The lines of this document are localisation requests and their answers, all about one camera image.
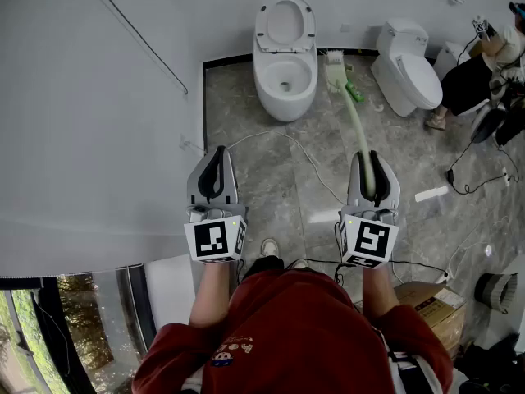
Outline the red shirt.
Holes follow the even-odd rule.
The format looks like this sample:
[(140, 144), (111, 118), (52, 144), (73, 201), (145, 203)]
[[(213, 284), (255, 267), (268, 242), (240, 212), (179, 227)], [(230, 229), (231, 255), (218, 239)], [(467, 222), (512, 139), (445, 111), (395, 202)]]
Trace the red shirt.
[(328, 276), (269, 270), (235, 290), (212, 325), (171, 323), (135, 374), (133, 394), (425, 394), (453, 365), (415, 309), (366, 318)]

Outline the person's right forearm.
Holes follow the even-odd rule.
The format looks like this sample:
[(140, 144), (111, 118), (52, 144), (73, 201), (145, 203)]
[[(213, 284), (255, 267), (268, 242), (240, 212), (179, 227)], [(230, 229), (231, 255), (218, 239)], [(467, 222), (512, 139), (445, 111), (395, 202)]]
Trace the person's right forearm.
[(363, 269), (363, 314), (376, 320), (399, 305), (386, 265)]

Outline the white flat strip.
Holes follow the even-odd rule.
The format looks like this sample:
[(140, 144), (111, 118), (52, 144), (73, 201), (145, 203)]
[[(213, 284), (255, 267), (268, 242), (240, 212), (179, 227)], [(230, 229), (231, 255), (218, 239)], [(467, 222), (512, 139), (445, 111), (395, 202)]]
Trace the white flat strip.
[(422, 202), (424, 200), (427, 200), (427, 199), (432, 199), (432, 198), (435, 198), (435, 197), (440, 197), (442, 195), (446, 195), (448, 192), (449, 192), (449, 187), (448, 186), (435, 187), (435, 188), (432, 188), (430, 190), (424, 190), (422, 192), (417, 193), (414, 196), (414, 199), (415, 199), (415, 201), (417, 203), (420, 203), (420, 202)]

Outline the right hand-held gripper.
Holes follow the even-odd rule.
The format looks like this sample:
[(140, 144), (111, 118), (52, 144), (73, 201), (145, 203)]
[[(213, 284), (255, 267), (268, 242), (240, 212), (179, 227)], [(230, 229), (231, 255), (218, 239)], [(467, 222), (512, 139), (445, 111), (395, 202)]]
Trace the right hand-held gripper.
[(375, 208), (366, 208), (366, 181), (363, 156), (357, 152), (350, 165), (347, 205), (340, 212), (340, 249), (343, 263), (362, 268), (379, 268), (388, 263), (399, 233), (395, 225), (400, 184), (386, 160), (372, 150), (376, 182)]

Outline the pale green toilet brush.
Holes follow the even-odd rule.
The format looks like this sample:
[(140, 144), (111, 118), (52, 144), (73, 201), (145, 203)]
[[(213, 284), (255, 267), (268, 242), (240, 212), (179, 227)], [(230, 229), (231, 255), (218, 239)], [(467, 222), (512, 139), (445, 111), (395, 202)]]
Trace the pale green toilet brush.
[(326, 51), (324, 71), (328, 91), (332, 94), (339, 94), (348, 110), (349, 118), (356, 133), (358, 151), (362, 155), (365, 195), (374, 198), (376, 194), (376, 180), (372, 169), (370, 151), (357, 109), (354, 106), (354, 100), (346, 88), (348, 77), (345, 70), (344, 53), (341, 50)]

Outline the white round toilet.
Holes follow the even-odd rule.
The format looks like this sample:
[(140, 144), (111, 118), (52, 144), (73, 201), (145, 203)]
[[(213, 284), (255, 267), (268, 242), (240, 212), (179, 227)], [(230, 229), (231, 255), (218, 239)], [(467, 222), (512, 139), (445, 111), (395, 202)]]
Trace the white round toilet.
[(258, 97), (276, 120), (303, 116), (317, 89), (317, 22), (304, 0), (270, 0), (258, 10), (253, 73)]

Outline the black trousers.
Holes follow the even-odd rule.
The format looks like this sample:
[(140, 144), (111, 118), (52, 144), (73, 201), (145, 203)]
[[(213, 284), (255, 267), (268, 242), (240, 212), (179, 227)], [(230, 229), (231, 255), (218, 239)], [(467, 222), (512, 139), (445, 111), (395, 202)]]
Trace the black trousers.
[(257, 258), (254, 263), (251, 265), (249, 270), (244, 275), (242, 281), (251, 277), (256, 273), (265, 272), (268, 270), (283, 270), (284, 261), (275, 255), (262, 256)]

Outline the green bottle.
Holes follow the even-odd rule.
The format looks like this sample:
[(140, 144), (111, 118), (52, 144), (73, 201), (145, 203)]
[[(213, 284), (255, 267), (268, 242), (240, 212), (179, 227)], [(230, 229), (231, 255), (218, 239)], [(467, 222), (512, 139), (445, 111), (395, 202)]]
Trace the green bottle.
[(352, 96), (354, 101), (356, 101), (357, 103), (365, 101), (363, 94), (357, 89), (356, 85), (352, 80), (347, 80), (345, 88), (348, 91), (348, 93)]

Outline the black white round device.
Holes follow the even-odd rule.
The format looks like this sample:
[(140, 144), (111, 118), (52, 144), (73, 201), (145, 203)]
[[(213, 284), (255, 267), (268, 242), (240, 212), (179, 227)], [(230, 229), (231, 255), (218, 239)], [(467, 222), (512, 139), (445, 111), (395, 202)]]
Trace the black white round device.
[(507, 112), (502, 105), (497, 108), (490, 104), (484, 106), (472, 123), (471, 141), (479, 144), (488, 139), (507, 117)]

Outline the white toilet with closed lid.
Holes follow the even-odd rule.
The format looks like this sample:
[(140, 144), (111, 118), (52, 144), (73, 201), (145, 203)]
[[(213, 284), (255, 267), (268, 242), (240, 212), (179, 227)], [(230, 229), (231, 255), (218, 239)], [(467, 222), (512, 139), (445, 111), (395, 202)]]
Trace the white toilet with closed lid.
[(425, 58), (429, 36), (416, 22), (390, 18), (377, 38), (372, 74), (392, 110), (406, 117), (415, 109), (432, 110), (442, 101), (441, 82)]

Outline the glass window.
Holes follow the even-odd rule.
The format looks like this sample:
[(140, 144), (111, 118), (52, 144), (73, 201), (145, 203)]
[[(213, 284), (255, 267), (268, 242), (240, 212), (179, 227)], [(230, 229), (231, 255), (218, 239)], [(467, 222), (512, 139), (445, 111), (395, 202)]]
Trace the glass window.
[(156, 333), (142, 264), (0, 275), (0, 394), (132, 394)]

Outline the white wall socket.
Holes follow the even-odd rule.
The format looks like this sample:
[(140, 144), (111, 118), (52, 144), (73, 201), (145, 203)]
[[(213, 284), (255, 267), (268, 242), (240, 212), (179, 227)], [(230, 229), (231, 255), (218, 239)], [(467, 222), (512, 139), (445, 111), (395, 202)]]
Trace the white wall socket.
[(183, 150), (191, 149), (193, 151), (197, 151), (201, 153), (202, 155), (205, 155), (207, 152), (205, 149), (199, 147), (198, 145), (193, 143), (191, 140), (186, 139), (184, 135), (180, 135), (180, 148)]

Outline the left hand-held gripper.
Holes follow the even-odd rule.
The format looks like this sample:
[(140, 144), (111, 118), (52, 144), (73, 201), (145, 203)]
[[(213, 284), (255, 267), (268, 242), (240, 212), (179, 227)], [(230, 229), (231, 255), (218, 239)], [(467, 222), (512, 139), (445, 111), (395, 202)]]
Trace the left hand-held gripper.
[(218, 146), (197, 164), (187, 181), (189, 200), (224, 204), (191, 204), (184, 225), (191, 259), (200, 263), (225, 263), (241, 259), (247, 223), (239, 202), (235, 169), (226, 147)]

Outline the person's left forearm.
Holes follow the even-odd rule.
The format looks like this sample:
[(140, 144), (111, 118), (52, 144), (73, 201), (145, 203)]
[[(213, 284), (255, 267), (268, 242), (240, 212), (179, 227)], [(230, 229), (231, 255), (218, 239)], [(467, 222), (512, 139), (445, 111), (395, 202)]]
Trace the person's left forearm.
[(227, 315), (230, 303), (230, 263), (207, 263), (189, 316), (189, 325), (208, 328)]

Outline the black bag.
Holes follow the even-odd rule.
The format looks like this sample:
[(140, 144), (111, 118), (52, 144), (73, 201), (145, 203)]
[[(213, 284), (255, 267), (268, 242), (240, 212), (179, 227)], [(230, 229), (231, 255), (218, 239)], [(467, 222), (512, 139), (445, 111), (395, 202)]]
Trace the black bag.
[(468, 380), (459, 394), (525, 394), (525, 352), (517, 354), (519, 334), (511, 333), (491, 348), (460, 347), (454, 367)]

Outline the thin grey wall conduit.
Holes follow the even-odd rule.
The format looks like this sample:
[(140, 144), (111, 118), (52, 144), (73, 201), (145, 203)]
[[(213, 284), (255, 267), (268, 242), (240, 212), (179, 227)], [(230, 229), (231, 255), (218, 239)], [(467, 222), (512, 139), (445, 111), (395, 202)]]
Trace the thin grey wall conduit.
[(147, 39), (139, 32), (139, 30), (133, 25), (128, 19), (124, 12), (117, 6), (113, 0), (107, 0), (111, 7), (116, 11), (117, 17), (122, 19), (127, 26), (130, 27), (132, 33), (139, 39), (139, 41), (145, 45), (146, 49), (163, 65), (169, 75), (178, 83), (184, 95), (189, 94), (189, 90), (184, 82), (178, 77), (178, 75), (169, 67), (169, 65), (163, 60), (163, 58), (155, 51), (155, 49), (149, 44)]

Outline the cardboard box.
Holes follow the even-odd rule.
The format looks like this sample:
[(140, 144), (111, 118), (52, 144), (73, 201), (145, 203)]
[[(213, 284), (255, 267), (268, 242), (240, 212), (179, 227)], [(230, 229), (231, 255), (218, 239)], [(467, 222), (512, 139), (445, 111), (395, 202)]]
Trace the cardboard box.
[(395, 288), (402, 305), (415, 308), (419, 316), (454, 358), (466, 319), (466, 300), (445, 284), (407, 282)]

